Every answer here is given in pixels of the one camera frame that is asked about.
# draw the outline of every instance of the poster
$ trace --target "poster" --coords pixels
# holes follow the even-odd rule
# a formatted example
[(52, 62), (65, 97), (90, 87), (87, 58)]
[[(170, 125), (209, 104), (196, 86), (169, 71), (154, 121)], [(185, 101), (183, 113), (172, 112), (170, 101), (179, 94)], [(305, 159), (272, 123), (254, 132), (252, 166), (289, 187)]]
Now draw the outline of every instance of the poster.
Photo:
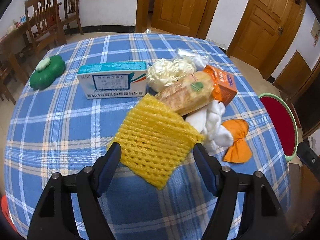
[(318, 23), (317, 19), (315, 18), (313, 22), (313, 26), (311, 29), (311, 35), (315, 39), (314, 47), (317, 45), (319, 35), (320, 35), (320, 24)]
[(308, 137), (310, 148), (316, 153), (316, 155), (320, 155), (320, 129), (316, 130), (312, 135)]

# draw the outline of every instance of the foam fruit net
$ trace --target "foam fruit net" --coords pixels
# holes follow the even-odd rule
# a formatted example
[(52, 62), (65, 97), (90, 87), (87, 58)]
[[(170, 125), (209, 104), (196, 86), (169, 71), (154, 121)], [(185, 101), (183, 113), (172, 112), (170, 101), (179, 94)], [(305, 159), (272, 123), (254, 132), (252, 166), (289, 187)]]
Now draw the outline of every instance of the foam fruit net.
[(112, 142), (121, 145), (122, 164), (161, 189), (193, 146), (203, 139), (180, 115), (146, 94), (128, 112)]

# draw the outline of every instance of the white towel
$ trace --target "white towel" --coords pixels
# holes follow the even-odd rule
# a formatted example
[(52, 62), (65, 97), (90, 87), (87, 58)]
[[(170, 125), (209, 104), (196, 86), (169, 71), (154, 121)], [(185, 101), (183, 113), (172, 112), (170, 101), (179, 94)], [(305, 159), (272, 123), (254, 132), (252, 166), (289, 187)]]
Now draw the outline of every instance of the white towel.
[(207, 106), (193, 112), (186, 118), (186, 122), (206, 136), (203, 145), (208, 152), (215, 152), (218, 146), (230, 147), (233, 145), (232, 134), (221, 125), (221, 117), (224, 112), (224, 104), (213, 100)]

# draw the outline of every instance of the green container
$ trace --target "green container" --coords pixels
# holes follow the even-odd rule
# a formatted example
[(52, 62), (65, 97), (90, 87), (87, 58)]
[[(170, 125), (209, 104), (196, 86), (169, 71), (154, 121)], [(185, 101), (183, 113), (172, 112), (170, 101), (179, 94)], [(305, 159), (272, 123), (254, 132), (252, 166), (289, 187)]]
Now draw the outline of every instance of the green container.
[(50, 57), (50, 64), (44, 70), (35, 71), (30, 77), (30, 87), (43, 90), (49, 87), (66, 69), (66, 63), (61, 56)]

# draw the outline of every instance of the medicine box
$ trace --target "medicine box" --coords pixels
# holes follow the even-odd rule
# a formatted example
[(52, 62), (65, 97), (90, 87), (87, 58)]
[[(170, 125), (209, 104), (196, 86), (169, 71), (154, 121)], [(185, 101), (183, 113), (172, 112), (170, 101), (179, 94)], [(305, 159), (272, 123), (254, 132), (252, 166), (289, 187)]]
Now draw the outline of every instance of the medicine box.
[(143, 97), (147, 64), (143, 61), (84, 65), (77, 78), (88, 99)]

